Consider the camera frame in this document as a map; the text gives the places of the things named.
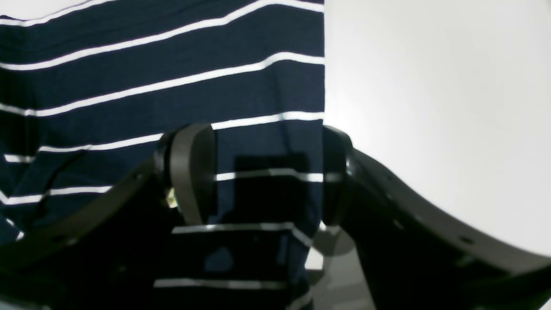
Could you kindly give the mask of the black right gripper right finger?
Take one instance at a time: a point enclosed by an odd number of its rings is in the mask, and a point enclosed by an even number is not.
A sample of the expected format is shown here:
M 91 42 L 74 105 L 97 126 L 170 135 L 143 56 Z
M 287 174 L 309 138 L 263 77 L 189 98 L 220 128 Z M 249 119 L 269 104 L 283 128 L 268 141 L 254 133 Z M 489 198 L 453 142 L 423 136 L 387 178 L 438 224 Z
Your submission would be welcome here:
M 354 242 L 378 310 L 539 310 L 550 257 L 451 216 L 397 175 L 323 128 L 322 221 Z

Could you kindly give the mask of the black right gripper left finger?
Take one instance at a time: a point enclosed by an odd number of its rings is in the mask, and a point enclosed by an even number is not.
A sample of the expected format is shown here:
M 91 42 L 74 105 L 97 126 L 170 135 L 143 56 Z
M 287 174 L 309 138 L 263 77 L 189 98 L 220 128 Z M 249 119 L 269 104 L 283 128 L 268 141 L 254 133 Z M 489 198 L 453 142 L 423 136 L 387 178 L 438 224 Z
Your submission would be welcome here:
M 10 310 L 146 310 L 177 223 L 207 223 L 216 137 L 210 124 L 162 136 L 157 150 L 101 197 L 1 247 Z

